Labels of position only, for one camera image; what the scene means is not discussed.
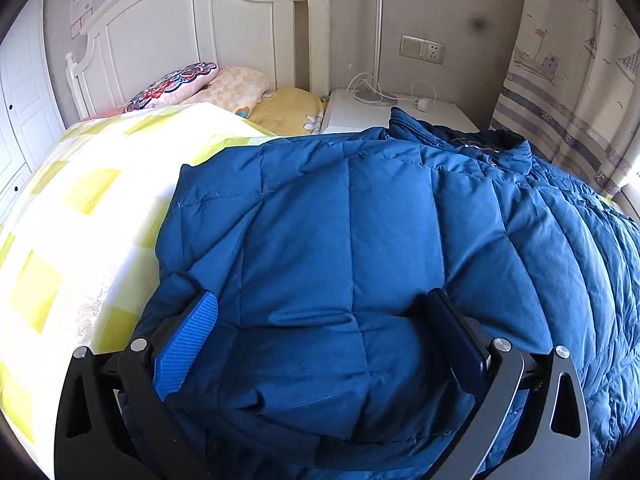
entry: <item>silver lamp pole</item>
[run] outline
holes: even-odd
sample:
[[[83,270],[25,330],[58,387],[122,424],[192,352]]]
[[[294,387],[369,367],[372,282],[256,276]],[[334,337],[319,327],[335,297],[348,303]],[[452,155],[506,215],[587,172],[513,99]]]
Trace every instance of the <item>silver lamp pole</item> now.
[[[374,46],[373,55],[373,83],[371,86],[375,88],[379,94],[370,89],[360,90],[356,93],[357,97],[366,101],[367,104],[375,106],[393,106],[398,104],[395,95],[389,94],[380,88],[380,55],[382,53],[382,13],[383,0],[377,0],[376,3],[376,44]]]

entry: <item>switch plate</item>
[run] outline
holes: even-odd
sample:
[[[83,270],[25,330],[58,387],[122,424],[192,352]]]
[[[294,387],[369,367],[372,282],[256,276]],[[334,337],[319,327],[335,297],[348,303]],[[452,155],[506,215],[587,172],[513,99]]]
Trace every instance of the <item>switch plate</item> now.
[[[444,62],[446,46],[436,41],[423,40],[414,36],[402,35],[400,56],[413,57],[441,65]]]
[[[444,62],[444,51],[446,46],[435,41],[424,40],[422,48],[422,59],[430,63],[441,65]]]

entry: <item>gray wall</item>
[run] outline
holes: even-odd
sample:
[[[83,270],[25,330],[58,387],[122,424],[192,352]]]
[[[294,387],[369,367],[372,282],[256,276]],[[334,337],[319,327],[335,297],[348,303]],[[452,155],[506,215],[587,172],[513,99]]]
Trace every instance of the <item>gray wall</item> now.
[[[65,54],[82,59],[86,38],[71,40],[70,0],[45,0],[47,62],[67,126],[78,113],[66,83]],[[94,0],[94,9],[105,0]],[[385,0],[381,85],[408,94],[411,82],[427,80],[440,100],[453,102],[480,128],[487,127],[511,59],[524,0]],[[332,0],[331,85],[344,88],[370,72],[375,0]],[[447,45],[442,66],[398,54],[401,34]],[[422,86],[424,94],[428,91]]]

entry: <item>blue gripper pad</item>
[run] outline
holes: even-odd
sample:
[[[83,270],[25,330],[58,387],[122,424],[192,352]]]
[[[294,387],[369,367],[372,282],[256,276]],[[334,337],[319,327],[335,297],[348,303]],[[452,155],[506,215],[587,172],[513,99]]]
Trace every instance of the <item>blue gripper pad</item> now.
[[[158,352],[153,384],[160,400],[180,390],[217,320],[218,299],[206,291]]]

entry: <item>nightstand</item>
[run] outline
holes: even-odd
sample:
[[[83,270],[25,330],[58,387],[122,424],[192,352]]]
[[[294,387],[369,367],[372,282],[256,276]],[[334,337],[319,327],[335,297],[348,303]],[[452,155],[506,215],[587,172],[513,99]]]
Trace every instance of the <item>nightstand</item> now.
[[[478,128],[456,105],[442,101],[431,101],[429,109],[421,112],[417,108],[417,100],[398,101],[401,108],[409,115],[421,121],[437,126],[448,126],[461,132],[477,132]],[[357,101],[347,94],[346,90],[334,90],[322,121],[321,134],[344,134],[361,132],[372,126],[389,126],[391,107],[372,106]]]

